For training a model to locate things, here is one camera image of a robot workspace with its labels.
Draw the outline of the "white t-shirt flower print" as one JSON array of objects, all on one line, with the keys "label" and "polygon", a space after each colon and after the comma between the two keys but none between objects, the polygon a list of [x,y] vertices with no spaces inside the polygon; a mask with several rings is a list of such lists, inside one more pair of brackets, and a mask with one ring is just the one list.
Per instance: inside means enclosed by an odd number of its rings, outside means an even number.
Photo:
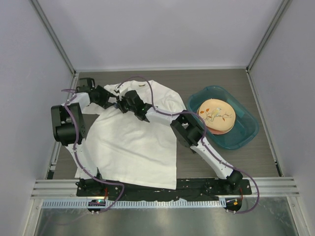
[{"label": "white t-shirt flower print", "polygon": [[86,145],[105,180],[176,189],[177,139],[169,126],[95,103],[82,113],[98,115],[87,132]]}]

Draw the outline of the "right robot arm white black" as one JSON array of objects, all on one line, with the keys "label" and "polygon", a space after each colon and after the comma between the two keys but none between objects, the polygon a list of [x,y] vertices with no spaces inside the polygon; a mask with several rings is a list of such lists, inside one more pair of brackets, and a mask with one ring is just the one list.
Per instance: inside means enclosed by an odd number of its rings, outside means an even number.
[{"label": "right robot arm white black", "polygon": [[197,114],[186,110],[181,112],[162,110],[154,104],[145,103],[134,90],[118,96],[117,108],[123,113],[133,112],[141,121],[169,126],[181,145],[199,154],[215,171],[217,177],[222,180],[224,192],[234,194],[240,189],[242,173],[225,161],[212,147],[206,138],[207,127],[200,124],[202,118]]}]

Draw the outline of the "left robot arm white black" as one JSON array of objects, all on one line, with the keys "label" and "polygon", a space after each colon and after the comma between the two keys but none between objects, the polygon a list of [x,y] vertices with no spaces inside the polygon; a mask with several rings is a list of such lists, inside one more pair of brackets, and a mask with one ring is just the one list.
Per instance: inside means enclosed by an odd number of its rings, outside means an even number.
[{"label": "left robot arm white black", "polygon": [[114,95],[101,86],[82,86],[68,92],[72,96],[65,103],[51,108],[53,135],[69,151],[77,166],[77,195],[100,196],[106,187],[86,145],[82,110],[92,103],[108,108],[113,105],[108,100]]}]

